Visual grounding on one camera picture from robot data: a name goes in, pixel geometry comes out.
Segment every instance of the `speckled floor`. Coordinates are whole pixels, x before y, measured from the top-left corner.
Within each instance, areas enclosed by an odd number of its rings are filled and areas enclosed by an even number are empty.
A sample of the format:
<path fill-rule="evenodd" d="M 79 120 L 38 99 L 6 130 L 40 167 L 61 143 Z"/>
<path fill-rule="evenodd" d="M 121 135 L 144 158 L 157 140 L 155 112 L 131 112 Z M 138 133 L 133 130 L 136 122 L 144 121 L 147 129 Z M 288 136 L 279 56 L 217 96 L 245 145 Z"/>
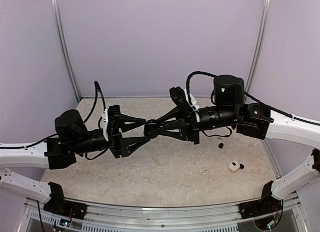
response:
<path fill-rule="evenodd" d="M 107 108 L 119 104 L 123 114 L 146 119 L 156 119 L 175 106 L 169 98 L 106 99 L 106 103 Z M 80 102 L 77 109 L 83 118 L 92 104 L 93 99 Z M 211 103 L 199 99 L 198 105 Z M 86 124 L 89 130 L 98 127 L 101 112 L 99 101 Z M 228 131 L 221 128 L 214 133 Z M 143 127 L 124 133 L 124 137 L 142 135 Z M 231 161 L 238 161 L 245 168 L 232 173 L 228 169 Z M 202 175 L 204 170 L 208 170 L 207 175 Z M 129 157 L 115 159 L 110 151 L 94 161 L 77 156 L 77 163 L 63 170 L 47 170 L 43 177 L 43 181 L 62 185 L 68 198 L 145 207 L 200 206 L 254 199 L 261 195 L 263 185 L 274 179 L 261 141 L 236 133 L 223 139 L 201 134 L 199 145 L 159 136 Z"/>

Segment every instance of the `white mounting bracket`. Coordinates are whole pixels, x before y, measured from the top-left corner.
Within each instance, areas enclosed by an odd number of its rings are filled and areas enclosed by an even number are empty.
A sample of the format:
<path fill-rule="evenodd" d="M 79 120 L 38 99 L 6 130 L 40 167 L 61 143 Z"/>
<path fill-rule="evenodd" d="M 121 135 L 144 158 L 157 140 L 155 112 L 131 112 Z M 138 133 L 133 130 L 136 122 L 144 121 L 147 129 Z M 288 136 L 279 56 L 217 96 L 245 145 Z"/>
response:
<path fill-rule="evenodd" d="M 108 133 L 107 133 L 108 121 L 109 121 L 108 120 L 108 110 L 106 109 L 102 113 L 102 123 L 103 123 L 102 130 L 103 130 L 103 136 L 106 141 L 109 141 Z"/>
<path fill-rule="evenodd" d="M 191 104 L 190 104 L 189 99 L 188 99 L 187 89 L 184 89 L 184 94 L 186 96 L 186 101 L 188 102 L 188 104 L 192 108 L 192 110 L 194 112 L 199 111 L 200 107 L 197 105 L 197 100 L 194 98 L 194 96 L 192 96 L 190 93 L 190 98 L 191 98 Z M 200 122 L 200 116 L 198 113 L 195 114 L 195 117 L 196 117 L 196 121 Z"/>
<path fill-rule="evenodd" d="M 27 144 L 0 144 L 1 147 L 19 147 Z M 6 167 L 38 167 L 49 168 L 48 158 L 45 156 L 47 144 L 41 142 L 38 145 L 23 149 L 0 149 L 0 168 Z"/>
<path fill-rule="evenodd" d="M 32 180 L 5 168 L 0 169 L 0 189 L 6 188 L 41 203 L 50 200 L 51 187 L 48 183 Z"/>

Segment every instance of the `black plastic part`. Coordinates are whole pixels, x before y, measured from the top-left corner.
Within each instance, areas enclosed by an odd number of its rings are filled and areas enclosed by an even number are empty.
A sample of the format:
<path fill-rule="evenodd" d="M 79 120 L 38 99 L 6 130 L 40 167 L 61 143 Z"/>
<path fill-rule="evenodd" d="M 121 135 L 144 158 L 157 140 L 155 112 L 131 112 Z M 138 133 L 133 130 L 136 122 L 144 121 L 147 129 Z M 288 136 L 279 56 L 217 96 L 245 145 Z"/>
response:
<path fill-rule="evenodd" d="M 242 219 L 248 219 L 273 213 L 276 211 L 276 209 L 278 209 L 279 211 L 281 210 L 281 201 L 272 197 L 272 184 L 273 181 L 270 181 L 264 185 L 261 199 L 239 204 L 238 207 Z"/>
<path fill-rule="evenodd" d="M 176 119 L 183 119 L 179 122 L 179 133 L 182 135 L 182 138 L 186 135 L 188 141 L 193 142 L 195 145 L 199 144 L 200 136 L 196 114 L 185 98 L 185 91 L 178 86 L 170 88 L 169 92 L 172 101 L 179 110 L 179 113 L 176 113 Z"/>
<path fill-rule="evenodd" d="M 55 131 L 62 141 L 76 140 L 82 136 L 90 136 L 80 113 L 68 110 L 54 120 Z"/>
<path fill-rule="evenodd" d="M 318 149 L 314 149 L 312 151 L 314 164 L 312 165 L 312 169 L 315 169 L 320 172 L 320 151 Z"/>
<path fill-rule="evenodd" d="M 69 143 L 72 151 L 76 154 L 84 154 L 94 151 L 102 151 L 109 148 L 102 129 L 90 131 L 90 137 L 82 137 L 81 139 Z"/>
<path fill-rule="evenodd" d="M 50 138 L 45 142 L 47 151 L 44 156 L 48 158 L 50 170 L 64 169 L 77 162 L 76 155 L 62 144 L 60 138 Z"/>
<path fill-rule="evenodd" d="M 43 206 L 45 211 L 68 218 L 84 219 L 88 207 L 86 204 L 67 201 L 60 185 L 53 182 L 49 182 L 48 185 L 51 188 L 51 199 Z"/>
<path fill-rule="evenodd" d="M 220 75 L 213 79 L 214 102 L 217 106 L 235 106 L 244 103 L 245 82 L 232 75 Z"/>
<path fill-rule="evenodd" d="M 243 105 L 243 119 L 237 123 L 236 132 L 245 136 L 264 139 L 267 134 L 270 118 L 270 109 L 257 103 Z"/>
<path fill-rule="evenodd" d="M 107 133 L 109 139 L 109 148 L 115 158 L 127 157 L 136 151 L 139 147 L 150 141 L 150 137 L 127 137 L 123 138 L 122 131 L 131 130 L 145 124 L 146 120 L 122 115 L 120 106 L 110 106 L 108 109 Z"/>
<path fill-rule="evenodd" d="M 198 124 L 200 131 L 212 130 L 224 126 L 233 126 L 235 124 L 235 112 L 233 107 L 204 107 L 199 109 L 200 122 Z"/>

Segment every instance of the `white wall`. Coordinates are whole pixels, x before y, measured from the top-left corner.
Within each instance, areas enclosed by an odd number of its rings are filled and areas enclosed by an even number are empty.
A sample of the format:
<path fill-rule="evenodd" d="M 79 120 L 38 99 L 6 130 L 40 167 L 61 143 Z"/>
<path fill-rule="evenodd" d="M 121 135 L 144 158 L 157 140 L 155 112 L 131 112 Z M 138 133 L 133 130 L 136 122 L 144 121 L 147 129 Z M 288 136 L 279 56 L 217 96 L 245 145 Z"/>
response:
<path fill-rule="evenodd" d="M 251 94 L 295 115 L 320 119 L 320 0 L 271 0 Z M 312 148 L 268 141 L 284 175 Z M 320 180 L 298 190 L 311 231 L 320 228 Z"/>
<path fill-rule="evenodd" d="M 0 0 L 0 143 L 33 142 L 55 132 L 54 119 L 76 100 L 50 0 Z M 42 169 L 15 168 L 40 179 Z M 0 191 L 0 231 L 15 229 L 25 197 Z"/>
<path fill-rule="evenodd" d="M 248 77 L 263 0 L 59 0 L 83 97 L 165 96 L 195 70 Z M 212 80 L 192 79 L 209 96 Z"/>

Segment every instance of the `black mounting bracket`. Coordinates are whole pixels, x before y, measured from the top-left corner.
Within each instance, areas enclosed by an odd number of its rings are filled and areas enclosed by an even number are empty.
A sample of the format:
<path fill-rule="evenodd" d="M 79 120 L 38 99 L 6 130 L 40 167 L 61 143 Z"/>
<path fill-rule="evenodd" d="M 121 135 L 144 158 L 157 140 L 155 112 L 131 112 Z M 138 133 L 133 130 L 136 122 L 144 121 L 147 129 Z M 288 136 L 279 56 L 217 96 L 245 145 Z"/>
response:
<path fill-rule="evenodd" d="M 273 181 L 264 185 L 261 199 L 239 204 L 242 219 L 263 216 L 281 210 L 281 201 L 272 197 L 271 186 Z"/>
<path fill-rule="evenodd" d="M 62 187 L 56 183 L 49 182 L 51 188 L 51 199 L 43 206 L 43 210 L 68 218 L 83 220 L 87 212 L 84 203 L 67 201 L 64 197 Z"/>

